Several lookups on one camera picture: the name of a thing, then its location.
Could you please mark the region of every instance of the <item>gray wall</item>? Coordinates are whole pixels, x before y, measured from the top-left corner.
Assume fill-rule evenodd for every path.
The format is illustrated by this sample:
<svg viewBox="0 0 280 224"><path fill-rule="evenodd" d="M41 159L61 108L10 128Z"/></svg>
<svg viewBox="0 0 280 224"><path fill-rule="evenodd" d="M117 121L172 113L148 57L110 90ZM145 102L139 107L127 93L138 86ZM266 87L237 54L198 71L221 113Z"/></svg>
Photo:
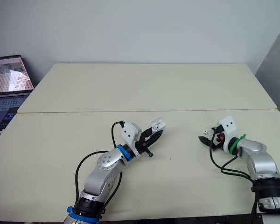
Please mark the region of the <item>gray wall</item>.
<svg viewBox="0 0 280 224"><path fill-rule="evenodd" d="M256 73L280 110L280 34Z"/></svg>
<svg viewBox="0 0 280 224"><path fill-rule="evenodd" d="M0 56L23 55L38 81L57 62L255 72L279 32L280 0L0 0Z"/></svg>

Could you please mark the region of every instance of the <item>blue clamp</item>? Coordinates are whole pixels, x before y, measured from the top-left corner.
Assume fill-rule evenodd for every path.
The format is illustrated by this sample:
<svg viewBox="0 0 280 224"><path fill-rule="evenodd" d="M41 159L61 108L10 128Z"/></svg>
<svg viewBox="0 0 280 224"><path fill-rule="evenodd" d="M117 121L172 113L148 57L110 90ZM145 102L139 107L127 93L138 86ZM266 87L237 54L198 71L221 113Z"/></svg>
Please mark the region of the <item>blue clamp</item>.
<svg viewBox="0 0 280 224"><path fill-rule="evenodd" d="M125 156L125 158L128 160L128 161L131 161L132 160L132 157L131 157L131 154L129 154L125 148L122 147L122 145L118 145L116 146L116 148L118 148L122 154Z"/></svg>
<svg viewBox="0 0 280 224"><path fill-rule="evenodd" d="M79 216L76 213L72 212L73 207L68 207L67 208L67 212L69 213L69 216L72 218L75 218L77 220L80 220L82 222L87 222L87 223L98 223L99 222L99 218L90 218L90 217L84 217L84 216Z"/></svg>

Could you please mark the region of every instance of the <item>laptop screen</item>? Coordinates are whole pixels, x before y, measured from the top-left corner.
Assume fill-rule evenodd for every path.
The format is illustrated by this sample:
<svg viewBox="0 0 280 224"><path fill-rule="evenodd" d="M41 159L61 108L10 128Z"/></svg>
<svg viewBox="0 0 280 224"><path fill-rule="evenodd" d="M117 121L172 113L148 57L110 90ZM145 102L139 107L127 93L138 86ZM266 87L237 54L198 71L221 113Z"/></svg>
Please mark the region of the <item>laptop screen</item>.
<svg viewBox="0 0 280 224"><path fill-rule="evenodd" d="M0 58L0 93L33 89L21 56Z"/></svg>

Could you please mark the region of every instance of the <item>white table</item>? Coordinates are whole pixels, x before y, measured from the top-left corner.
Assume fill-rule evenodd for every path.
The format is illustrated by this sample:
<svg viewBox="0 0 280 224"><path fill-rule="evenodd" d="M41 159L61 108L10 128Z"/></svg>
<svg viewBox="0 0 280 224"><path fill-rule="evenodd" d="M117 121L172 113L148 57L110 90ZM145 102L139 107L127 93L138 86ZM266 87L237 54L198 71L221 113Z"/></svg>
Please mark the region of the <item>white table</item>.
<svg viewBox="0 0 280 224"><path fill-rule="evenodd" d="M157 116L167 129L150 148L154 156L144 154L123 172L103 220L249 213L251 184L221 174L198 140L227 115L234 117L239 134L266 144L280 171L280 113L275 109L17 114L0 137L0 221L62 222L74 203L76 166L88 153L112 149L111 124L125 119L144 130ZM120 133L117 127L117 143ZM223 164L231 156L218 151L214 158ZM80 189L96 159L81 167ZM246 171L241 160L232 166Z"/></svg>
<svg viewBox="0 0 280 224"><path fill-rule="evenodd" d="M273 109L246 64L56 64L20 107L31 112Z"/></svg>

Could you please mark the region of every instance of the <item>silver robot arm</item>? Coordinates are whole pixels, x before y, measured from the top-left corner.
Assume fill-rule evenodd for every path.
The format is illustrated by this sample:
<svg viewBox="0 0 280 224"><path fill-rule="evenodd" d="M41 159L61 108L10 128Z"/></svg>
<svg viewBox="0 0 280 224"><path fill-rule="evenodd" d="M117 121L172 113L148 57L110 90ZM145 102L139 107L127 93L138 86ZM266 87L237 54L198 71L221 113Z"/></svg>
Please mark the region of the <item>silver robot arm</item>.
<svg viewBox="0 0 280 224"><path fill-rule="evenodd" d="M122 122L121 125L125 144L117 145L99 157L75 206L68 208L69 215L64 224L97 223L105 212L116 177L133 158L140 157L144 152L153 156L148 147L159 139L166 126L161 118L151 121L151 128L144 132L135 123Z"/></svg>
<svg viewBox="0 0 280 224"><path fill-rule="evenodd" d="M217 136L217 144L204 136L199 136L200 141L208 146L212 144L214 150L222 149L243 159L253 180L252 191L258 193L259 210L280 213L280 173L275 161L266 152L266 146L246 139L245 135L237 138L237 127L231 116L219 121L218 124L219 126L210 131Z"/></svg>

